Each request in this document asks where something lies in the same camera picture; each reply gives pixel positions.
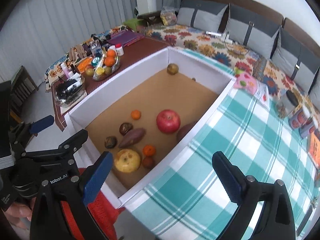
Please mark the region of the person's hand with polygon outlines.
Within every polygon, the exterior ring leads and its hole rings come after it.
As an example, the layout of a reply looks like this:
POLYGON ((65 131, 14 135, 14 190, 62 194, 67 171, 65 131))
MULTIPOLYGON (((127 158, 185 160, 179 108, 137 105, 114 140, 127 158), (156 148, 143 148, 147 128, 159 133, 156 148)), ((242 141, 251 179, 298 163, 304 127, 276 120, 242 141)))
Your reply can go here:
POLYGON ((23 223, 22 218, 31 221, 35 199, 36 198, 31 199, 29 205, 13 203, 7 211, 4 212, 7 220, 14 226, 25 229, 26 226, 23 223))

